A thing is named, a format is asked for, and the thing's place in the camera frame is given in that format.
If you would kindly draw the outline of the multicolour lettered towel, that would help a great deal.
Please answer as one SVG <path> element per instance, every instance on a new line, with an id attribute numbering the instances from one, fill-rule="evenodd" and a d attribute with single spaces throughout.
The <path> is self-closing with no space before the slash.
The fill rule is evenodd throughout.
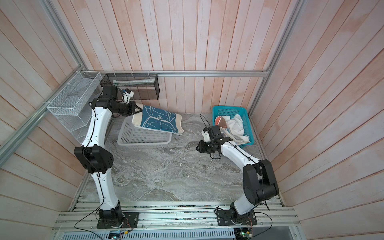
<path id="1" fill-rule="evenodd" d="M 244 145 L 250 143 L 249 136 L 234 135 L 229 132 L 229 129 L 224 128 L 220 128 L 220 131 L 225 137 L 231 138 L 237 145 Z"/>

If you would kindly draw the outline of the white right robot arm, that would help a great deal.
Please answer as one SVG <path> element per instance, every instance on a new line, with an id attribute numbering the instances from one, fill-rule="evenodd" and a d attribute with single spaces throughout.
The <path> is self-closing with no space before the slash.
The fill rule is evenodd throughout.
<path id="1" fill-rule="evenodd" d="M 260 203 L 277 196 L 279 187 L 272 164 L 268 160 L 259 160 L 242 148 L 230 137 L 225 137 L 219 126 L 206 127 L 202 131 L 203 140 L 196 147 L 200 153 L 219 154 L 230 159 L 243 172 L 244 194 L 231 204 L 228 211 L 221 210 L 219 216 L 230 216 L 233 221 L 249 216 Z"/>

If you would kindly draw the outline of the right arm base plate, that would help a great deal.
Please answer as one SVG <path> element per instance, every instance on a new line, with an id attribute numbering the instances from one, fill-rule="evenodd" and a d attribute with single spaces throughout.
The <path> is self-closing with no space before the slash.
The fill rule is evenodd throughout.
<path id="1" fill-rule="evenodd" d="M 239 215 L 235 209 L 223 210 L 217 208 L 214 210 L 214 213 L 217 216 L 219 226 L 248 225 L 252 227 L 258 224 L 254 210 L 244 215 Z"/>

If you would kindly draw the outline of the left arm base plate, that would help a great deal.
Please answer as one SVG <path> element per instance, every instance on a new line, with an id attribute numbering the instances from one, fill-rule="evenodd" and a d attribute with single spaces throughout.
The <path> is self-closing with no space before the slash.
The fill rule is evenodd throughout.
<path id="1" fill-rule="evenodd" d="M 138 225 L 139 214 L 139 212 L 122 212 L 120 210 L 100 210 L 97 229 L 135 229 Z"/>

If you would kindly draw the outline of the blue and cream towel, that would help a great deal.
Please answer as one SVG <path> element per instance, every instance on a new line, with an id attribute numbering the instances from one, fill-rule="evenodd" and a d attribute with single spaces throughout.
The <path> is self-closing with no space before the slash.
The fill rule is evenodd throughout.
<path id="1" fill-rule="evenodd" d="M 133 115 L 132 124 L 137 128 L 182 135 L 182 116 L 166 110 L 137 104 L 142 111 Z"/>

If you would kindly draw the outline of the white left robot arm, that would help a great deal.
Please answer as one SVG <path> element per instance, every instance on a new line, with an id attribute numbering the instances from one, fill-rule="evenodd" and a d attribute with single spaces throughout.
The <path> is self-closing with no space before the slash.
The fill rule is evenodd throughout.
<path id="1" fill-rule="evenodd" d="M 131 100 L 134 92 L 114 85 L 104 85 L 102 93 L 90 103 L 91 122 L 88 133 L 74 154 L 91 174 L 100 200 L 98 207 L 99 228 L 118 228 L 124 224 L 124 214 L 112 181 L 114 156 L 105 149 L 108 125 L 114 114 L 132 116 L 142 111 Z"/>

